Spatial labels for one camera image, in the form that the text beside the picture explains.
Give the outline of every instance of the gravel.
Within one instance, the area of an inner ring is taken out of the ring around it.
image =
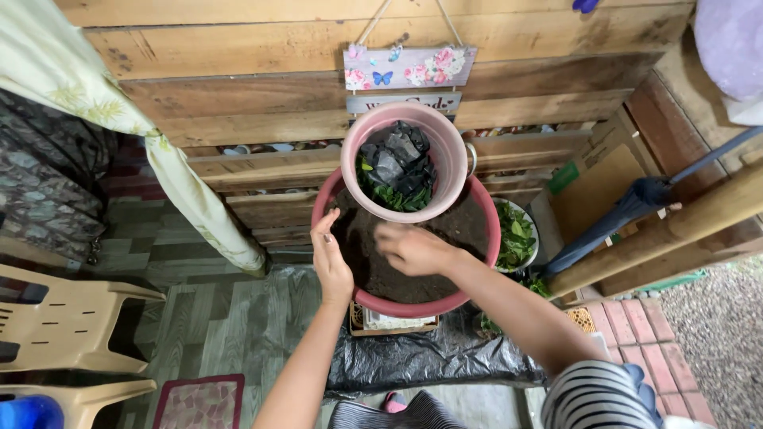
[[[663,311],[719,429],[763,429],[763,257],[707,271]]]

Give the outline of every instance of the pink slipper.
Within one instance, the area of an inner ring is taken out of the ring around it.
[[[407,403],[403,395],[397,392],[389,392],[381,403],[382,411],[388,413],[399,413],[407,407]]]

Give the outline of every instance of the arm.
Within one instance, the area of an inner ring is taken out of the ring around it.
[[[581,360],[607,360],[596,343],[554,305],[465,250],[408,225],[380,224],[375,237],[379,252],[403,274],[440,274],[453,281],[549,374],[559,374]]]
[[[336,239],[329,233],[339,213],[339,209],[332,210],[310,232],[323,299],[268,393],[252,429],[305,429],[315,425],[336,339],[355,284]]]

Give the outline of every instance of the green label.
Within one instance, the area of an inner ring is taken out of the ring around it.
[[[566,188],[578,176],[580,176],[580,172],[578,171],[578,166],[575,165],[575,161],[568,162],[549,180],[551,195],[558,195],[562,189]]]

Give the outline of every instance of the blue butterfly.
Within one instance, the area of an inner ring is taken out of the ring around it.
[[[392,72],[386,72],[383,76],[379,72],[374,72],[374,84],[379,86],[384,80],[385,85],[389,85],[389,80],[392,79]]]
[[[396,47],[393,47],[389,51],[389,62],[393,63],[394,61],[397,61],[398,58],[400,58],[400,52],[403,50],[402,45],[397,45]]]

